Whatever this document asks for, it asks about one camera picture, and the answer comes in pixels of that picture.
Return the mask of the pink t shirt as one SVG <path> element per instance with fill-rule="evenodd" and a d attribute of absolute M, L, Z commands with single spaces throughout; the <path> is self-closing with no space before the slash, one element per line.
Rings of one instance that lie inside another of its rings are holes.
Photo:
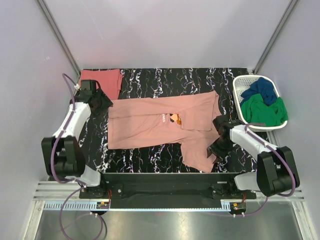
<path fill-rule="evenodd" d="M 213 121 L 221 115 L 216 91 L 113 101 L 108 109 L 108 148 L 126 150 L 180 144 L 182 163 L 212 171 L 217 157 L 207 148 L 219 138 Z"/>

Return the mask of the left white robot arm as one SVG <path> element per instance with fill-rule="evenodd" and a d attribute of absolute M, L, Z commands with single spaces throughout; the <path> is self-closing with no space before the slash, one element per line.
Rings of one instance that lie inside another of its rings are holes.
<path fill-rule="evenodd" d="M 76 93 L 71 94 L 68 112 L 51 136 L 41 141 L 46 172 L 58 183 L 77 182 L 90 187 L 97 198 L 108 193 L 108 186 L 102 182 L 101 174 L 87 165 L 81 150 L 80 134 L 89 117 L 113 105 L 97 80 L 85 79 L 75 85 Z"/>

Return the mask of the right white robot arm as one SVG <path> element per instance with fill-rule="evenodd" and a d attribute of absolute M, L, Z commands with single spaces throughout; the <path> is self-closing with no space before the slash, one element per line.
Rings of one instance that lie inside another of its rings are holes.
<path fill-rule="evenodd" d="M 228 195 L 239 198 L 245 191 L 260 192 L 266 197 L 290 197 L 300 186 L 293 152 L 287 146 L 279 147 L 251 131 L 250 125 L 239 119 L 228 121 L 224 115 L 213 120 L 218 139 L 207 148 L 207 156 L 226 157 L 234 145 L 241 146 L 255 158 L 257 169 L 236 175 L 227 185 Z"/>

